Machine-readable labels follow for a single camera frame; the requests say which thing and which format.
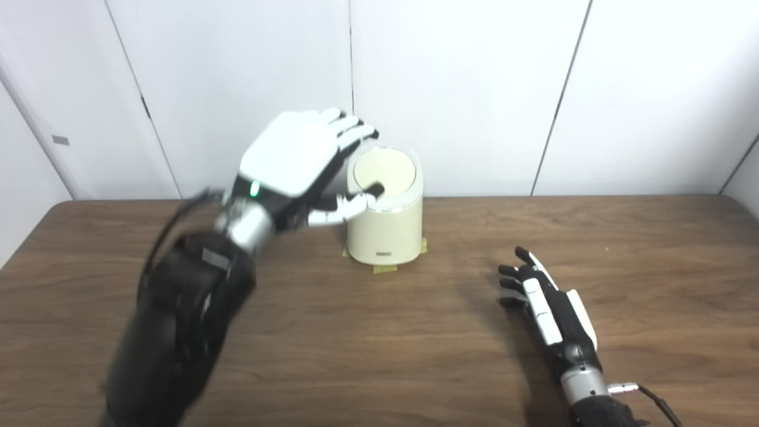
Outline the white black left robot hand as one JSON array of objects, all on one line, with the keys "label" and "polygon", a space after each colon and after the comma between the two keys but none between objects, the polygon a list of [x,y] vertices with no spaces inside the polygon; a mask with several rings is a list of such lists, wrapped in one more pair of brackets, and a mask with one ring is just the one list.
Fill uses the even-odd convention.
[{"label": "white black left robot hand", "polygon": [[276,231],[284,231],[360,216],[385,193],[381,182],[343,193],[329,187],[364,141],[377,137],[372,125],[341,109],[280,114],[243,154],[225,195],[229,221],[260,208]]}]

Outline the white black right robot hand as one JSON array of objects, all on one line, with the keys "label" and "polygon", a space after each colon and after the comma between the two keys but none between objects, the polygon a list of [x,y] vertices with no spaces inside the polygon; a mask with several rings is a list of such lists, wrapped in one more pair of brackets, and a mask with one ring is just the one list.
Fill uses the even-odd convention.
[{"label": "white black right robot hand", "polygon": [[535,255],[521,246],[515,247],[519,267],[499,265],[499,283],[515,295],[503,295],[499,305],[521,309],[537,328],[545,346],[548,369],[559,380],[569,371],[604,370],[596,344],[581,322],[572,303],[575,290],[558,288],[550,273]]}]

